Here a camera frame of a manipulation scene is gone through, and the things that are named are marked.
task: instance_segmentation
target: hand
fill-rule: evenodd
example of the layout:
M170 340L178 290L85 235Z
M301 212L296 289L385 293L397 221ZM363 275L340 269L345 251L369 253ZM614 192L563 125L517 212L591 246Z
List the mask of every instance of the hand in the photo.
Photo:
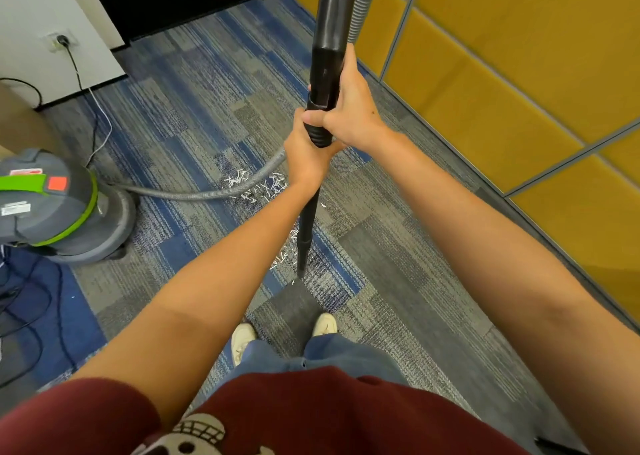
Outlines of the hand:
M380 119L367 81L358 71L356 51L347 45L340 74L340 95L331 111L305 111L305 123L322 126L343 143L370 152L372 146L389 133Z
M302 184L312 194L322 184L329 171L329 162L333 155L344 150L347 145L339 140L326 148L318 148L311 142L305 124L302 122L302 108L296 109L293 117L293 130L284 142L289 164L289 184Z

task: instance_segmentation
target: sticker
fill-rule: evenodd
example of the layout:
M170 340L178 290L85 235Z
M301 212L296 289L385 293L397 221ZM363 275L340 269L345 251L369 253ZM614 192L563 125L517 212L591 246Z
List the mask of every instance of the sticker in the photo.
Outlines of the sticker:
M18 168L17 170L11 170L9 172L9 175L40 175L40 174L42 174L42 168Z
M3 208L0 209L0 215L21 214L23 212L31 212L31 204L26 200L5 204L3 205Z

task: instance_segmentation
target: maroon shirt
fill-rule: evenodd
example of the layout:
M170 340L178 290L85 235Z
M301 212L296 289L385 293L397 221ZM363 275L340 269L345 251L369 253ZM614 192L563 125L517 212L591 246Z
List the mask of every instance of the maroon shirt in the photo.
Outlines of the maroon shirt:
M221 386L171 433L159 430L154 406L132 387L78 379L0 420L0 453L526 454L441 396L372 376L350 378L334 367L245 374ZM150 438L155 442L140 446Z

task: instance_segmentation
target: blue cloth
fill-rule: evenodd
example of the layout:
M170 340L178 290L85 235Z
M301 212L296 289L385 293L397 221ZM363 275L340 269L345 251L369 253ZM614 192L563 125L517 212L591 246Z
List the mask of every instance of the blue cloth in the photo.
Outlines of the blue cloth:
M325 366L335 366L352 378L375 376L408 386L398 364L387 353L376 347L356 344L340 334L326 334L311 337L304 357L292 359L281 358L264 340L253 340L246 346L240 364L224 377L218 387L252 372L274 374Z

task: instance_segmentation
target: green stripe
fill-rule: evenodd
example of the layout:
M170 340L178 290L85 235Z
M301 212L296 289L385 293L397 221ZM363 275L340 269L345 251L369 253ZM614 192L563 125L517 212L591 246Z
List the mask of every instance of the green stripe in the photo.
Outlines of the green stripe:
M47 176L38 174L6 175L0 177L0 190L20 190L22 192L44 193Z
M91 185L92 185L91 200L89 200L89 204L87 205L82 215L78 217L76 222L71 224L67 229L62 231L60 234L53 236L51 239L47 239L46 241L38 242L37 244L31 244L32 246L46 246L47 244L52 244L54 242L60 241L61 239L64 239L73 231L75 231L77 228L79 228L81 225L83 225L84 221L89 218L89 216L93 212L95 203L98 201L98 182L96 181L95 176L93 176L93 173L91 172L89 173L91 176Z

